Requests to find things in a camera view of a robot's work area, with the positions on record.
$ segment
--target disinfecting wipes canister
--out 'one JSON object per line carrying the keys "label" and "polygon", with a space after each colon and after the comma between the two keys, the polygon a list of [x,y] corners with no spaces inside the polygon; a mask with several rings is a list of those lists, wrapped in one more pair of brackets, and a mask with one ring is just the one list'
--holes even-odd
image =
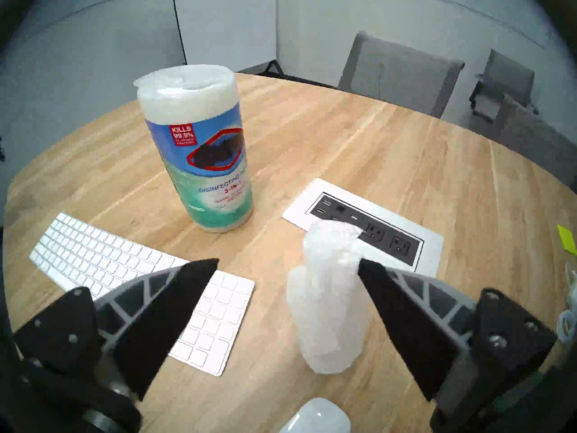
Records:
{"label": "disinfecting wipes canister", "polygon": [[192,219],[213,232],[242,224],[253,202],[234,73],[216,65],[176,66],[134,85],[152,138]]}

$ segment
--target white outlet plate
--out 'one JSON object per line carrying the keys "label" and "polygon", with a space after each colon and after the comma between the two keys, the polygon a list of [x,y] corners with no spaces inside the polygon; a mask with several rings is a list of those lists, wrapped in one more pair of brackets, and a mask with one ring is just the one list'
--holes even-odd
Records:
{"label": "white outlet plate", "polygon": [[340,200],[349,206],[364,212],[382,223],[391,225],[421,241],[412,265],[407,265],[385,252],[373,247],[360,239],[353,243],[353,251],[358,252],[364,258],[379,262],[387,267],[400,268],[434,278],[439,268],[441,252],[443,251],[443,236],[432,232],[422,226],[401,217],[394,212],[362,199],[344,189],[316,178],[289,206],[283,214],[283,218],[308,231],[310,225],[318,221],[318,218],[310,213],[310,210],[318,203],[321,196],[327,194],[336,200]]}

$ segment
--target yellow sticky note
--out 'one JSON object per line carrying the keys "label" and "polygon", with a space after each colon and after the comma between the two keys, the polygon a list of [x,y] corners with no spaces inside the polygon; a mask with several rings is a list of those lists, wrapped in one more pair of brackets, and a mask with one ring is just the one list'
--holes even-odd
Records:
{"label": "yellow sticky note", "polygon": [[557,225],[559,228],[559,235],[561,236],[561,242],[563,242],[563,248],[571,254],[577,256],[577,248],[575,248],[575,241],[573,240],[573,233],[567,228],[563,228],[561,225]]}

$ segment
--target white keyboard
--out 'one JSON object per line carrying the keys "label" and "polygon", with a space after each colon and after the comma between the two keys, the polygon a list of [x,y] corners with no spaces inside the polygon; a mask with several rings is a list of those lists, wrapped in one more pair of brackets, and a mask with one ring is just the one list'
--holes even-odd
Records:
{"label": "white keyboard", "polygon": [[[46,230],[30,259],[65,291],[88,287],[93,299],[137,276],[188,262],[63,213]],[[221,375],[253,289],[253,281],[217,270],[169,355]]]}

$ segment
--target wood grain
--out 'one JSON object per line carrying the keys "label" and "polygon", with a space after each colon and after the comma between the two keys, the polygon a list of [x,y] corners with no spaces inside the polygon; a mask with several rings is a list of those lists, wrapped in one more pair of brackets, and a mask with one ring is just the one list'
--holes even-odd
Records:
{"label": "wood grain", "polygon": [[376,310],[362,355],[316,375],[285,298],[304,232],[282,212],[316,177],[441,234],[437,278],[478,299],[498,288],[549,327],[567,291],[556,225],[577,229],[577,196],[540,167],[463,128],[337,90],[238,75],[254,214],[225,234],[182,206],[137,102],[79,128],[13,181],[5,283],[13,329],[63,294],[28,259],[59,212],[167,253],[220,258],[256,282],[221,377],[171,358],[140,410],[143,431],[278,431],[313,397],[337,403],[354,431],[426,431],[428,404]]}

